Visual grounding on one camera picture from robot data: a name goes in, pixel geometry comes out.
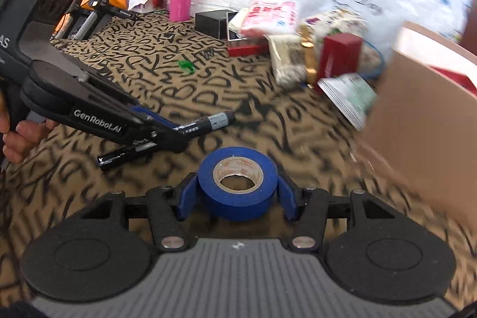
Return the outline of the person's left hand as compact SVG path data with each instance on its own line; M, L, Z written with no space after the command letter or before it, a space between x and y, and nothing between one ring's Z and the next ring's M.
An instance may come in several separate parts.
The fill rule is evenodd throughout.
M10 111L1 92L1 164L5 161L21 163L58 125L53 120L45 120L43 123L23 120L16 125L15 130L11 129Z

